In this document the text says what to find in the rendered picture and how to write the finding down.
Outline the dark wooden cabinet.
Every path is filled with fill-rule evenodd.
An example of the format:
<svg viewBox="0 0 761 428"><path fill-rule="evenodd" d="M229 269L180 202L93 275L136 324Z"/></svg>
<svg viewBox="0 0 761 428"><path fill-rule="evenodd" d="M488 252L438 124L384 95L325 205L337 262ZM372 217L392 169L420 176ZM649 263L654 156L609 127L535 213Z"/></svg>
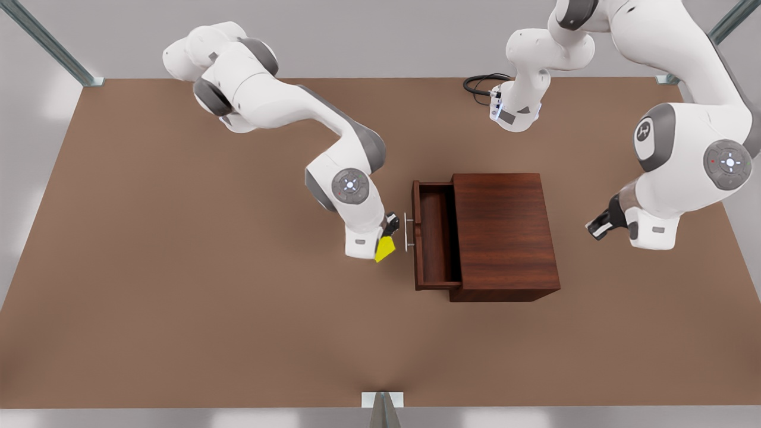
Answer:
<svg viewBox="0 0 761 428"><path fill-rule="evenodd" d="M452 303L529 303L560 289L537 173L454 174L462 284Z"/></svg>

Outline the silver frame post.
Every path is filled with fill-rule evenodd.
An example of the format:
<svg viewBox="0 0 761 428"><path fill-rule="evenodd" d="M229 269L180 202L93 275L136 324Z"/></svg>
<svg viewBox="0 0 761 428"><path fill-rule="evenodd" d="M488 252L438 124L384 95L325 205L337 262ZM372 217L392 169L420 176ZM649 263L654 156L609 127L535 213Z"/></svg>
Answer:
<svg viewBox="0 0 761 428"><path fill-rule="evenodd" d="M397 414L403 392L362 392L361 407L371 408L369 428L402 428Z"/></svg>
<svg viewBox="0 0 761 428"><path fill-rule="evenodd" d="M681 0L654 0L642 3L642 26L651 30L643 41L644 63L664 71L658 84L675 85L682 78L697 87L724 71L716 56L723 54L721 43L730 40L738 64L761 58L761 0L738 0L709 32L692 19Z"/></svg>
<svg viewBox="0 0 761 428"><path fill-rule="evenodd" d="M83 87L100 87L105 78L95 77L51 35L49 30L36 19L19 0L0 0L0 9L5 11L33 40Z"/></svg>

